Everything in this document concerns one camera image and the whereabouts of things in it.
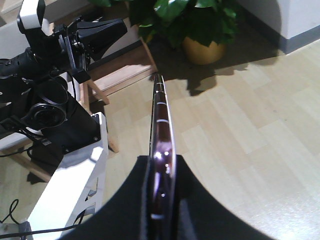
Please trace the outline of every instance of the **wooden chair leg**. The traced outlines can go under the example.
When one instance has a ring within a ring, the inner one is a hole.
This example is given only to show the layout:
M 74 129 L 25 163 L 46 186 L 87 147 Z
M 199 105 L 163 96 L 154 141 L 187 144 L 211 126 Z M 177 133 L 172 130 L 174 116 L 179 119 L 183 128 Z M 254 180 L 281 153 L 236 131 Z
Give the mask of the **wooden chair leg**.
M 27 141 L 22 142 L 14 147 L 10 147 L 5 150 L 2 150 L 2 153 L 10 154 L 10 153 L 16 152 L 17 149 L 24 147 L 29 143 L 30 143 L 30 140 L 27 140 Z M 24 168 L 26 168 L 28 171 L 30 171 L 34 175 L 36 175 L 38 178 L 45 181 L 46 183 L 48 183 L 50 181 L 51 175 L 47 171 L 43 170 L 41 167 L 39 167 L 35 163 L 31 162 L 30 159 L 24 157 L 22 154 L 15 154 L 15 155 L 10 156 L 10 158 L 12 160 L 14 160 L 16 163 L 18 163 L 21 166 L 23 166 Z
M 88 83 L 84 82 L 80 84 L 79 87 L 80 87 L 80 104 L 89 114 L 92 114 L 90 111 Z
M 111 136 L 108 135 L 108 147 L 111 151 L 113 151 L 114 153 L 118 153 L 119 152 L 119 148 L 117 147 L 117 145 L 115 144 L 115 141 L 112 139 Z
M 103 91 L 101 91 L 101 89 L 94 83 L 94 81 L 92 81 L 92 80 L 90 79 L 90 80 L 88 80 L 86 83 L 90 86 L 90 88 L 92 88 L 92 89 L 96 92 L 96 94 L 99 96 L 99 98 L 100 98 L 106 105 L 110 104 L 109 98 L 104 94 Z

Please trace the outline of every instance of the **white wall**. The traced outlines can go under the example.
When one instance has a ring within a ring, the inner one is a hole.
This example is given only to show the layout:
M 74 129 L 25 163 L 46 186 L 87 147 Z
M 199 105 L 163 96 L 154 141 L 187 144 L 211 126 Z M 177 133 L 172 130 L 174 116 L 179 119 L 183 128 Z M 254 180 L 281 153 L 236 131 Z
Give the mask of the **white wall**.
M 289 0 L 287 35 L 292 38 L 320 25 L 320 0 Z
M 238 0 L 286 39 L 320 25 L 320 0 Z

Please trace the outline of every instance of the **wooden step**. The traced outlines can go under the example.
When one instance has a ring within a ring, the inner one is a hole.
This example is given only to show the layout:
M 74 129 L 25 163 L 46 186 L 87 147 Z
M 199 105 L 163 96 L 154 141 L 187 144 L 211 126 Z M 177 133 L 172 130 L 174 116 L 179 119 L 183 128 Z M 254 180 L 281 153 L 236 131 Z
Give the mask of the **wooden step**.
M 141 45 L 90 71 L 90 76 L 107 96 L 154 72 L 156 67 Z

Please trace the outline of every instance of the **gray baseboard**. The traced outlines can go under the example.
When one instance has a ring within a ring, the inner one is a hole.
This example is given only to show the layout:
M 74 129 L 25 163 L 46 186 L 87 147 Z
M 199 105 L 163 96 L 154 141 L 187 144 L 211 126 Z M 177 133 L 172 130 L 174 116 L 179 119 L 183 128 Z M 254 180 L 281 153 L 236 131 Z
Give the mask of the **gray baseboard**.
M 294 50 L 320 39 L 320 25 L 287 39 L 249 11 L 244 10 L 244 15 L 246 22 L 249 25 L 256 29 L 261 35 L 285 54 L 289 54 Z

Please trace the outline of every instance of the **cable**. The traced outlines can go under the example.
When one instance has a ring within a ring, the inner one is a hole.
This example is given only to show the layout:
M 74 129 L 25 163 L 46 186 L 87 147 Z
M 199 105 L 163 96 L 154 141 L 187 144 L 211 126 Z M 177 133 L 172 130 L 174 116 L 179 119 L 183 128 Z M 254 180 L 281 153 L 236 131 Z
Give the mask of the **cable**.
M 14 216 L 12 216 L 12 213 L 14 212 L 14 210 L 16 209 L 16 207 L 18 206 L 19 203 L 19 199 L 15 199 L 12 201 L 10 207 L 9 207 L 9 214 L 1 221 L 0 220 L 0 224 L 2 224 L 5 220 L 7 220 L 7 218 L 11 218 L 11 220 L 15 223 L 15 224 L 19 224 L 18 221 L 14 218 Z
M 16 154 L 22 154 L 23 152 L 28 152 L 32 149 L 33 147 L 29 147 L 27 149 L 24 149 L 24 150 L 20 150 L 20 151 L 15 151 L 15 152 L 12 152 L 12 153 L 8 153 L 8 154 L 5 154 L 5 155 L 0 155 L 0 158 L 5 158 L 5 157 L 10 157 L 12 155 L 16 155 Z
M 54 229 L 47 229 L 47 230 L 38 230 L 38 231 L 26 231 L 26 232 L 17 232 L 17 233 L 10 233 L 10 234 L 4 234 L 0 235 L 0 239 L 6 239 L 6 238 L 15 238 L 15 237 L 24 237 L 28 235 L 34 235 L 34 234 L 46 234 L 46 233 L 53 233 L 53 232 L 62 232 L 69 229 L 74 229 L 78 225 L 71 225 L 66 226 L 62 228 L 54 228 Z
M 74 78 L 72 77 L 72 75 L 70 74 L 70 72 L 66 72 L 68 75 L 69 75 L 69 77 L 71 78 L 71 82 L 72 82 L 72 87 L 73 87 L 73 97 L 74 97 L 74 99 L 76 99 L 77 100 L 77 94 L 76 94 L 76 86 L 75 86 L 75 80 L 74 80 Z

